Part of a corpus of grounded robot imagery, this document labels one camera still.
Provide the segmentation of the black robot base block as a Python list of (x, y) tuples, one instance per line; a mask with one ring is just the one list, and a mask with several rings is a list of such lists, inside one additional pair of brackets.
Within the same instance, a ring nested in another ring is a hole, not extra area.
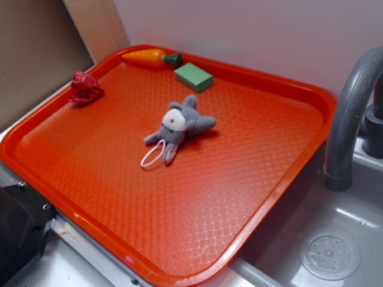
[(1, 188), (1, 286), (44, 254), (54, 207), (30, 185)]

